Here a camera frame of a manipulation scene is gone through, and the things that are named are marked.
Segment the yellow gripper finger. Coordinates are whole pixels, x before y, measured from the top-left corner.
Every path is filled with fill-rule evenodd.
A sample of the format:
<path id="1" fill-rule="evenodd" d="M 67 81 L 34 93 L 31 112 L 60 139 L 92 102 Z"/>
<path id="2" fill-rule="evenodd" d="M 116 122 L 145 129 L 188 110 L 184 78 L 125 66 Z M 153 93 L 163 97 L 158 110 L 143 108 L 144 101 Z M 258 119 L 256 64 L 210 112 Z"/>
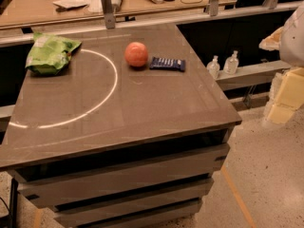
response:
<path id="1" fill-rule="evenodd" d="M 283 28 L 278 28 L 271 35 L 264 38 L 258 47 L 268 51 L 279 50 L 282 31 Z"/>
<path id="2" fill-rule="evenodd" d="M 285 124 L 304 105 L 304 68 L 297 67 L 277 73 L 272 80 L 265 120 Z"/>

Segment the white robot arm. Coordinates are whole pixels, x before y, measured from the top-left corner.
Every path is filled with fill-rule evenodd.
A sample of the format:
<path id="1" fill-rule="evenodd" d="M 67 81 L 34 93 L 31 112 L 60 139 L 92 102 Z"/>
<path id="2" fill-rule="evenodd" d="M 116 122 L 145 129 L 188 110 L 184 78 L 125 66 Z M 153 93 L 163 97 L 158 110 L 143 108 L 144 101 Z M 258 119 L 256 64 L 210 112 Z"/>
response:
<path id="1" fill-rule="evenodd" d="M 278 50 L 280 60 L 291 66 L 275 75 L 264 110 L 264 125 L 282 126 L 304 105 L 304 3 L 259 47 Z"/>

